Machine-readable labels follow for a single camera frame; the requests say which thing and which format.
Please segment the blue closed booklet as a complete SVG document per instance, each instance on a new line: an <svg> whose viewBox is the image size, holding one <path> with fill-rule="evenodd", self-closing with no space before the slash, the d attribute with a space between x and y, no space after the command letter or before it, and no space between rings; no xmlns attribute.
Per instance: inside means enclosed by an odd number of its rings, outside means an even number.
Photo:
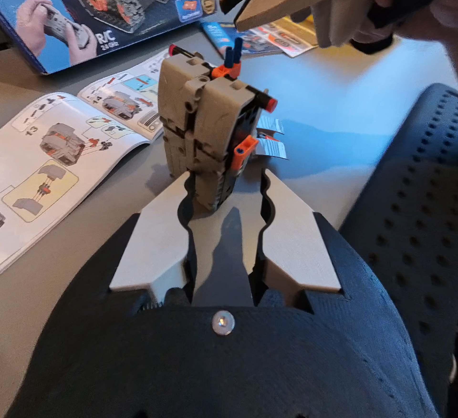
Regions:
<svg viewBox="0 0 458 418"><path fill-rule="evenodd" d="M202 21L201 29L214 48L224 57L226 47L234 47L235 40L243 40L242 59L267 55L282 54L282 50L252 30L238 32L235 25L229 22Z"/></svg>

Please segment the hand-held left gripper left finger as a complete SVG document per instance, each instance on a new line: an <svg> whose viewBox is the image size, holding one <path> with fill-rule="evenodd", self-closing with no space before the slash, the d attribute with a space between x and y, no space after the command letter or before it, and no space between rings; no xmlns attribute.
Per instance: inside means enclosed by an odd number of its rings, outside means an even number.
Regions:
<svg viewBox="0 0 458 418"><path fill-rule="evenodd" d="M145 290L164 304L169 289L180 288L191 302L197 255L189 223L194 215L195 175L185 171L140 212L110 290Z"/></svg>

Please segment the open instruction booklet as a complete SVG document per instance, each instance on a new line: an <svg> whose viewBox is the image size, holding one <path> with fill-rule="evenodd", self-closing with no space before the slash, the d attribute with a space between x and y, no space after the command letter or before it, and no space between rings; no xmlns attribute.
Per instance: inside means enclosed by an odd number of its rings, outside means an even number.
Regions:
<svg viewBox="0 0 458 418"><path fill-rule="evenodd" d="M1 128L0 271L71 213L127 154L163 132L164 49L87 85L39 97Z"/></svg>

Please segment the colourful sticker sheet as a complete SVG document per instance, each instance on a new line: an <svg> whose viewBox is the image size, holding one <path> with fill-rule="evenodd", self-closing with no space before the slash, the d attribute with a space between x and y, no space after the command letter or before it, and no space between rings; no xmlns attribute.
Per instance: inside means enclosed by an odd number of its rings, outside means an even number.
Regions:
<svg viewBox="0 0 458 418"><path fill-rule="evenodd" d="M286 16L269 24L251 29L256 35L279 48L290 58L295 58L318 47L313 18L299 23Z"/></svg>

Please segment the person's right hand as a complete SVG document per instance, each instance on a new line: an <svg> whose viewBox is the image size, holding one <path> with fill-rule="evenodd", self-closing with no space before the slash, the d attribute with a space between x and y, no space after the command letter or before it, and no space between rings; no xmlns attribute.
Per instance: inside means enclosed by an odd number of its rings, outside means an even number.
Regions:
<svg viewBox="0 0 458 418"><path fill-rule="evenodd" d="M399 26L383 29L371 28L371 22L363 24L352 39L352 45L362 49L364 45L381 43L390 35L404 39L440 43L450 58L457 58L458 0L433 0Z"/></svg>

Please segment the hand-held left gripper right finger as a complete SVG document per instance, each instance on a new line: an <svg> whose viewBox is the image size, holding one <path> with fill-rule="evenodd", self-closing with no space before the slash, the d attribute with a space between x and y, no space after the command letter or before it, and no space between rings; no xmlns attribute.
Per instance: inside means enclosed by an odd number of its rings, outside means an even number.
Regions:
<svg viewBox="0 0 458 418"><path fill-rule="evenodd" d="M261 228L250 291L255 306L269 290L287 306L306 307L306 291L338 294L341 283L317 213L268 169L261 172Z"/></svg>

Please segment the blue robot kit box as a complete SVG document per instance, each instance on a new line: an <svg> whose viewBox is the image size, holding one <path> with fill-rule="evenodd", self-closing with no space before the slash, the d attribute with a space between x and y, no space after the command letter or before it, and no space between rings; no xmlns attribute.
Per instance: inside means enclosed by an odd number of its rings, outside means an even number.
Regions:
<svg viewBox="0 0 458 418"><path fill-rule="evenodd" d="M215 0L0 0L1 30L52 74L215 13Z"/></svg>

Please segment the grey toy robot assembly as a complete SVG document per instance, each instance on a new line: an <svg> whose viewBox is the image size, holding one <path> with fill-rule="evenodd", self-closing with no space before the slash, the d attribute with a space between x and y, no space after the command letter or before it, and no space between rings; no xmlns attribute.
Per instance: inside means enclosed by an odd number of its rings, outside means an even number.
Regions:
<svg viewBox="0 0 458 418"><path fill-rule="evenodd" d="M195 175L195 199L215 212L231 195L259 141L262 110L278 101L268 90L238 79L243 40L226 48L224 62L213 66L197 52L172 44L158 81L158 113L170 174Z"/></svg>

